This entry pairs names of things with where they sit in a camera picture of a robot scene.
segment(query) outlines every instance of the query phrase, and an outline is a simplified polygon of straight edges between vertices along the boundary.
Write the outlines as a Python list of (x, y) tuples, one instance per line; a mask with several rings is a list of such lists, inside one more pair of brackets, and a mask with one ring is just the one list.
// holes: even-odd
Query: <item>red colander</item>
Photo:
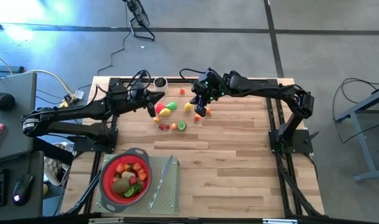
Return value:
[[(116, 167), (119, 163), (135, 164), (138, 163), (144, 169), (146, 180), (144, 181), (143, 190), (140, 194), (132, 198), (123, 198), (112, 191), (113, 178), (115, 177)], [(149, 165), (148, 154), (139, 148), (131, 148), (126, 152), (114, 156), (102, 168), (100, 175), (101, 203), (107, 210), (115, 213), (124, 211), (130, 205), (140, 201), (152, 182), (152, 170)]]

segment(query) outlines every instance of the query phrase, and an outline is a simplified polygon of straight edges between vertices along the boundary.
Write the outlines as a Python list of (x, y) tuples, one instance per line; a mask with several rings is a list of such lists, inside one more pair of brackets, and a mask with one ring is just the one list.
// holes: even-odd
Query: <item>white cable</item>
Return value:
[(30, 70), (30, 71), (27, 71), (25, 73), (22, 73), (22, 74), (26, 74), (26, 73), (30, 73), (30, 72), (42, 72), (42, 73), (46, 73), (46, 74), (49, 74), (49, 75), (52, 75), (53, 77), (55, 77), (62, 85), (63, 87), (65, 88), (65, 90), (72, 96), (74, 96), (74, 94), (69, 91), (69, 89), (67, 88), (66, 84), (59, 78), (59, 76), (57, 76), (56, 74), (52, 73), (52, 72), (48, 72), (48, 71), (45, 71), (45, 70)]
[[(1, 57), (0, 57), (0, 60), (6, 65), (6, 67), (8, 68), (9, 70), (9, 73), (11, 75), (14, 75), (11, 71), (11, 68), (9, 67), (9, 65), (7, 64), (7, 62), (5, 62)], [(65, 88), (65, 90), (72, 96), (74, 96), (74, 94), (69, 91), (69, 89), (66, 87), (66, 84), (59, 78), (59, 76), (57, 76), (56, 74), (52, 73), (52, 72), (48, 72), (48, 71), (45, 71), (45, 70), (30, 70), (30, 71), (27, 71), (27, 72), (24, 72), (24, 73), (21, 73), (21, 74), (18, 74), (18, 75), (22, 75), (22, 74), (27, 74), (27, 73), (31, 73), (31, 72), (42, 72), (42, 73), (46, 73), (46, 74), (49, 74), (49, 75), (52, 75), (53, 77), (55, 77), (62, 85), (63, 87)]]
[(5, 64), (5, 66), (8, 68), (9, 73), (11, 75), (14, 75), (14, 74), (12, 74), (11, 68), (9, 67), (9, 65), (7, 64), (7, 62), (5, 62), (1, 57), (0, 57), (0, 61), (2, 61)]

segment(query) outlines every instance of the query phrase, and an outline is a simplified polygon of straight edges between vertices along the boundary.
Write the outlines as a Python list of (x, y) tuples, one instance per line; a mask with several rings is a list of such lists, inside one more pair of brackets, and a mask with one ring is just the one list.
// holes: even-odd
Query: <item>concrete floor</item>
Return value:
[[(120, 0), (0, 1), (0, 22), (70, 26), (125, 27)], [(379, 0), (270, 0), (275, 28), (313, 30), (379, 30)], [(267, 29), (263, 0), (143, 0), (151, 27)], [(114, 55), (113, 68), (100, 75), (134, 75), (142, 68), (152, 75), (173, 76), (181, 68), (232, 69), (246, 77), (277, 77), (269, 34), (156, 32), (156, 41), (128, 37), (126, 50)], [(59, 74), (71, 90), (91, 83), (96, 71), (109, 64), (125, 32), (0, 31), (0, 56), (10, 65)], [(332, 97), (348, 77), (379, 82), (379, 35), (277, 35), (284, 76), (315, 96), (314, 115), (305, 121), (311, 131), (319, 187), (327, 215), (379, 222), (379, 179), (355, 182), (367, 171), (356, 139), (342, 144), (332, 122)], [(367, 97), (368, 85), (346, 91), (355, 100)], [(39, 75), (38, 89), (65, 94), (56, 80)], [(58, 99), (38, 93), (50, 100)], [(336, 113), (351, 103), (342, 96)], [(37, 106), (50, 106), (38, 100)], [(354, 134), (340, 125), (344, 138)]]

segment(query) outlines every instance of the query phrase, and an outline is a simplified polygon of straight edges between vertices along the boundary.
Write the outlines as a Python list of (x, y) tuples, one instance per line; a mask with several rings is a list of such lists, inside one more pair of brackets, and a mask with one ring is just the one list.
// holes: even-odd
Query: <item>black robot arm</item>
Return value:
[(312, 115), (314, 107), (314, 97), (298, 85), (284, 86), (270, 84), (265, 80), (249, 80), (236, 71), (221, 77), (215, 70), (208, 68), (207, 72), (200, 74), (199, 79), (193, 82), (192, 92), (196, 96), (190, 103), (195, 105), (195, 112), (201, 116), (205, 116), (205, 106), (208, 103), (227, 95), (251, 95), (283, 100), (288, 104), (292, 115), (287, 123), (280, 126), (276, 140), (287, 147), (292, 146), (294, 131), (303, 119)]
[[(110, 136), (110, 128), (106, 127), (106, 120), (111, 116), (147, 108), (149, 115), (155, 117), (154, 104), (164, 96), (164, 92), (153, 92), (146, 89), (147, 86), (143, 85), (145, 76), (150, 83), (149, 73), (141, 70), (131, 79), (128, 86), (120, 83), (120, 85), (110, 86), (108, 91), (104, 91), (97, 85), (93, 100), (85, 106), (38, 108), (23, 117), (23, 133), (29, 137), (43, 136), (49, 133), (74, 134), (86, 136), (99, 144), (106, 144)], [(103, 91), (106, 96), (95, 100), (98, 91)], [(102, 123), (85, 125), (62, 122), (81, 118), (101, 120)]]

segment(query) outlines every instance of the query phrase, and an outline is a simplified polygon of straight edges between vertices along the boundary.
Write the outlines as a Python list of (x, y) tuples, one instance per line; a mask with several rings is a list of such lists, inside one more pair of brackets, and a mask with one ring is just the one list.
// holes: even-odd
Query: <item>wooden tabletop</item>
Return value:
[[(109, 79), (94, 77), (89, 99), (94, 95), (95, 84), (107, 89)], [(280, 78), (278, 82), (288, 85), (294, 80)], [(179, 95), (179, 88), (185, 89), (184, 96)], [(96, 99), (103, 97), (104, 94), (98, 91)], [(169, 83), (169, 91), (159, 101), (165, 105), (171, 101), (177, 103), (178, 109), (161, 120), (169, 124), (184, 120), (187, 123), (185, 131), (161, 131), (147, 110), (122, 114), (118, 118), (115, 153), (139, 147), (150, 156), (178, 157), (182, 168), (178, 217), (283, 217), (276, 160), (269, 148), (266, 99), (223, 97), (208, 105), (211, 116), (194, 124), (195, 112), (184, 112), (185, 103), (192, 97), (189, 83)], [(284, 102), (282, 105), (288, 119), (291, 112)], [(84, 120), (85, 124), (93, 122), (92, 119)], [(302, 154), (292, 157), (299, 188), (314, 208), (324, 213), (312, 163)], [(61, 212), (71, 208), (86, 189), (93, 158), (93, 152), (85, 152), (74, 160)], [(294, 211), (292, 193), (288, 192)]]

